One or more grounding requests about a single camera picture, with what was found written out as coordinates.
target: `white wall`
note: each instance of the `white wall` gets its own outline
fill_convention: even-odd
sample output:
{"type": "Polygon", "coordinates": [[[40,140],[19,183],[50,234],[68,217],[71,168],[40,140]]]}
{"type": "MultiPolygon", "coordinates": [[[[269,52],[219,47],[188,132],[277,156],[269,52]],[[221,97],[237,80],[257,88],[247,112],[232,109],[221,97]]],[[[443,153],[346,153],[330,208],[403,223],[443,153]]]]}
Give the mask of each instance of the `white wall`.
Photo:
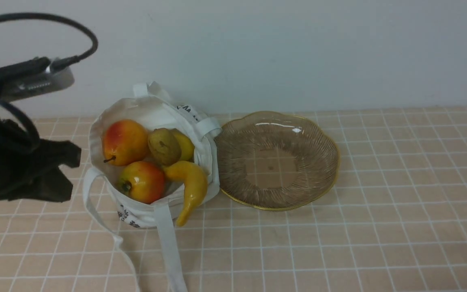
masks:
{"type": "MultiPolygon", "coordinates": [[[[466,0],[0,0],[95,31],[72,88],[18,102],[87,115],[155,79],[206,111],[467,104],[466,0]]],[[[79,54],[72,28],[0,24],[0,66],[79,54]]]]}

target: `red apple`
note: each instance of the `red apple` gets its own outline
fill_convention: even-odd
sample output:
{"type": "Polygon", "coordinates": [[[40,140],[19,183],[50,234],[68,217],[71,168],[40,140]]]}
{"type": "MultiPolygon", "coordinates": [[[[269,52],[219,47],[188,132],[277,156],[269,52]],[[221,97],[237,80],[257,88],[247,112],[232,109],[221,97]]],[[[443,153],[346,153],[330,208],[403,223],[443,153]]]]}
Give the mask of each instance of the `red apple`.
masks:
{"type": "Polygon", "coordinates": [[[150,204],[165,191],[165,173],[151,162],[133,162],[118,178],[118,190],[135,201],[150,204]]]}

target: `tiled countertop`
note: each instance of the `tiled countertop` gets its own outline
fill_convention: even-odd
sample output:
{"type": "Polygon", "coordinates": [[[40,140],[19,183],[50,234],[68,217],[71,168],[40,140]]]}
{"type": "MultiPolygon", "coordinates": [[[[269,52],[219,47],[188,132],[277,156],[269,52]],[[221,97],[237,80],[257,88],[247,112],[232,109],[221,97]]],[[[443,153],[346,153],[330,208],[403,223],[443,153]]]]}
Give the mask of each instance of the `tiled countertop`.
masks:
{"type": "MultiPolygon", "coordinates": [[[[176,230],[189,291],[467,291],[467,107],[295,114],[339,145],[336,186],[285,213],[219,194],[176,230]]],[[[92,121],[36,120],[43,137],[84,148],[85,164],[65,170],[69,202],[0,202],[0,292],[134,291],[81,199],[92,121]]],[[[91,193],[124,237],[144,291],[168,291],[157,231],[121,224],[103,181],[91,193]]]]}

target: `plate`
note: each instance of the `plate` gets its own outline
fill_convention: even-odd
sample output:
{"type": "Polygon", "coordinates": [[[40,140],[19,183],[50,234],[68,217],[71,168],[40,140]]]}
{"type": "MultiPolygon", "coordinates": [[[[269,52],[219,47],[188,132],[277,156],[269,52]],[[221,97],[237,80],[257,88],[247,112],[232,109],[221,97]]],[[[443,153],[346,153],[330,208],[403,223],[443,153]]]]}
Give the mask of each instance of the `plate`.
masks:
{"type": "Polygon", "coordinates": [[[338,146],[306,118],[255,112],[224,124],[215,141],[221,190],[247,206],[295,209],[326,194],[338,178],[338,146]]]}

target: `gold rim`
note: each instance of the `gold rim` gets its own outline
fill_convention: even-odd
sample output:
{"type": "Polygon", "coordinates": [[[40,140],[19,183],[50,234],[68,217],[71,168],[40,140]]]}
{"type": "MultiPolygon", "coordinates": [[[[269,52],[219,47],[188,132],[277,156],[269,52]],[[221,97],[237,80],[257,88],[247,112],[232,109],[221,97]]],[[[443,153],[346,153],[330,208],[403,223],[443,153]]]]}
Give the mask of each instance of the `gold rim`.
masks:
{"type": "Polygon", "coordinates": [[[328,138],[332,144],[334,144],[335,148],[336,148],[336,153],[338,154],[338,163],[336,164],[336,170],[335,170],[335,177],[334,177],[334,180],[332,180],[332,183],[331,185],[321,194],[319,194],[319,196],[313,198],[312,200],[310,201],[307,201],[306,203],[303,203],[303,204],[300,204],[300,205],[297,205],[297,206],[292,206],[292,207],[286,207],[286,208],[267,208],[267,207],[261,207],[261,206],[257,206],[257,205],[253,205],[253,204],[248,204],[246,202],[243,202],[235,197],[233,197],[232,195],[230,195],[228,192],[226,192],[225,190],[223,190],[223,188],[221,187],[221,180],[219,179],[219,188],[221,189],[221,191],[223,192],[223,194],[225,194],[226,196],[228,196],[229,198],[231,198],[232,200],[234,200],[235,202],[237,203],[241,203],[245,206],[248,206],[248,207],[254,207],[255,209],[259,209],[259,210],[264,210],[264,211],[289,211],[289,210],[293,210],[293,209],[297,209],[297,208],[300,208],[300,207],[304,207],[305,205],[311,203],[311,202],[314,202],[316,200],[318,200],[319,198],[321,198],[322,196],[324,196],[325,194],[327,194],[331,189],[332,187],[334,187],[334,185],[336,184],[336,182],[338,181],[338,176],[340,174],[340,164],[341,164],[341,153],[340,153],[340,148],[338,147],[338,144],[336,144],[336,142],[334,140],[332,140],[332,138],[327,135],[326,133],[324,133],[324,131],[322,131],[322,128],[319,127],[319,125],[316,123],[316,122],[313,122],[312,120],[310,120],[309,118],[306,118],[306,117],[303,117],[303,116],[298,116],[298,115],[288,115],[288,114],[283,114],[283,113],[279,113],[279,112],[274,112],[274,111],[257,111],[257,112],[254,112],[254,113],[251,113],[251,114],[247,114],[245,116],[243,116],[242,118],[236,118],[235,120],[231,120],[229,122],[227,122],[226,124],[224,124],[221,128],[224,128],[226,127],[228,124],[230,124],[231,122],[235,122],[236,120],[242,120],[244,118],[247,118],[251,115],[254,115],[254,114],[258,114],[258,113],[274,113],[274,114],[278,114],[278,115],[282,115],[282,116],[290,116],[290,117],[293,117],[293,118],[301,118],[303,120],[307,120],[308,122],[310,122],[311,124],[315,125],[315,127],[317,127],[319,129],[319,131],[325,135],[326,138],[328,138]]]}

